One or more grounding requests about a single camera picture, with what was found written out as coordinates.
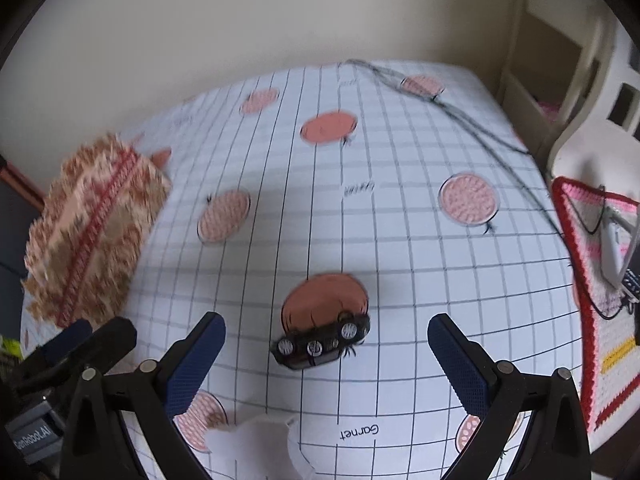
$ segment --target pink crochet mat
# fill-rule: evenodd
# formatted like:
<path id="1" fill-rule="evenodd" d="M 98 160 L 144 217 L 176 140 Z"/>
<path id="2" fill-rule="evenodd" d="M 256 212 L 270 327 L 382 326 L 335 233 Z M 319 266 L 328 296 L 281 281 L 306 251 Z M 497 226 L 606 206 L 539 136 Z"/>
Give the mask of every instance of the pink crochet mat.
<path id="1" fill-rule="evenodd" d="M 640 407 L 640 347 L 634 338 L 634 318 L 626 309 L 614 319 L 604 320 L 591 306 L 587 291 L 596 306 L 608 315 L 619 309 L 621 296 L 601 274 L 600 229 L 594 235 L 585 231 L 569 200 L 589 229 L 598 222 L 603 199 L 633 224 L 637 203 L 565 177 L 554 180 L 552 198 L 575 267 L 582 277 L 582 284 L 574 282 L 582 323 L 580 402 L 590 447 L 594 450 Z M 622 251 L 626 252 L 626 248 L 628 237 L 626 246 L 623 240 Z"/>

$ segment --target toy car wheel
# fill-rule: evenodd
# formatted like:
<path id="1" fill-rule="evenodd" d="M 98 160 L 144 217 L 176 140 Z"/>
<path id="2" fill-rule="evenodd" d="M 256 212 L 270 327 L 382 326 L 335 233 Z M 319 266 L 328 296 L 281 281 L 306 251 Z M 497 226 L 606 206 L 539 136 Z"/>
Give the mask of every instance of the toy car wheel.
<path id="1" fill-rule="evenodd" d="M 280 352 L 284 356 L 293 354 L 293 343 L 286 337 L 283 337 L 280 341 L 278 341 L 278 352 Z"/>
<path id="2" fill-rule="evenodd" d="M 322 343 L 319 341 L 309 341 L 306 344 L 306 353 L 311 357 L 320 357 L 322 355 Z"/>
<path id="3" fill-rule="evenodd" d="M 355 323 L 347 322 L 340 329 L 340 335 L 343 339 L 350 341 L 358 335 L 358 326 Z"/>

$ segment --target black toy car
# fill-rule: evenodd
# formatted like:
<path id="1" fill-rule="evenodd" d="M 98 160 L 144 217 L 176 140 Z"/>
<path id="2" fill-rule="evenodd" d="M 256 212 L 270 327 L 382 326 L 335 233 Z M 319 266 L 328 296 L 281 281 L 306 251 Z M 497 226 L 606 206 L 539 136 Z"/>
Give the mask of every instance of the black toy car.
<path id="1" fill-rule="evenodd" d="M 339 359 L 345 349 L 369 333 L 368 314 L 345 312 L 328 325 L 306 332 L 289 332 L 271 345 L 276 361 L 292 370 L 304 370 Z"/>

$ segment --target printed cookie circle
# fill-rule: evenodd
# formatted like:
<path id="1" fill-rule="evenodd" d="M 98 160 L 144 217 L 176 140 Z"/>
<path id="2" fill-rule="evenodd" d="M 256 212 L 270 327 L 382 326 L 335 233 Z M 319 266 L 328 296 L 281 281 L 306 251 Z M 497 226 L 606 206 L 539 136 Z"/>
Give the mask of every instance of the printed cookie circle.
<path id="1" fill-rule="evenodd" d="M 228 424 L 225 409 L 209 392 L 199 390 L 189 409 L 174 416 L 174 423 L 189 446 L 196 451 L 208 453 L 204 434 L 211 428 Z"/>
<path id="2" fill-rule="evenodd" d="M 516 417 L 516 422 L 513 425 L 513 429 L 509 434 L 509 438 L 507 439 L 507 442 L 510 441 L 513 438 L 513 436 L 516 434 L 516 432 L 520 429 L 520 426 L 522 426 L 523 420 L 524 420 L 524 414 L 521 412 Z M 462 453 L 462 450 L 465 449 L 466 444 L 468 444 L 468 442 L 471 440 L 471 437 L 476 432 L 476 429 L 478 428 L 479 425 L 480 425 L 480 419 L 477 418 L 475 415 L 467 415 L 463 419 L 462 423 L 460 424 L 460 427 L 458 428 L 458 432 L 456 433 L 456 450 L 458 451 L 458 453 Z"/>
<path id="3" fill-rule="evenodd" d="M 412 94 L 435 97 L 444 92 L 444 85 L 434 77 L 411 75 L 402 80 L 400 86 Z"/>
<path id="4" fill-rule="evenodd" d="M 325 144 L 345 139 L 356 129 L 356 116 L 341 111 L 320 114 L 309 119 L 300 130 L 300 137 L 312 144 Z"/>
<path id="5" fill-rule="evenodd" d="M 294 288 L 282 305 L 285 333 L 304 332 L 335 322 L 340 314 L 366 314 L 369 297 L 349 274 L 318 274 Z"/>
<path id="6" fill-rule="evenodd" d="M 273 103 L 280 95 L 277 88 L 266 88 L 251 92 L 240 107 L 240 113 L 257 114 Z"/>
<path id="7" fill-rule="evenodd" d="M 494 187 L 474 173 L 459 173 L 442 184 L 440 207 L 452 220 L 468 226 L 486 224 L 498 212 Z"/>
<path id="8" fill-rule="evenodd" d="M 198 221 L 198 237 L 203 243 L 221 242 L 242 226 L 251 198 L 244 190 L 232 190 L 213 197 Z"/>

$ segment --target yellow stripe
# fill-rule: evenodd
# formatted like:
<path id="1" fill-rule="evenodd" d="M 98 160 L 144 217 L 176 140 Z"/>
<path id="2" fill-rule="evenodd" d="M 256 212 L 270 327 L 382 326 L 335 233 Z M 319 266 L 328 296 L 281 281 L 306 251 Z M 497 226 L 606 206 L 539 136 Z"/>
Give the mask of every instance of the yellow stripe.
<path id="1" fill-rule="evenodd" d="M 607 373 L 611 370 L 619 361 L 622 361 L 629 352 L 631 352 L 636 347 L 636 338 L 631 336 L 625 342 L 622 343 L 618 348 L 612 350 L 602 362 L 602 370 L 600 370 L 601 374 Z"/>

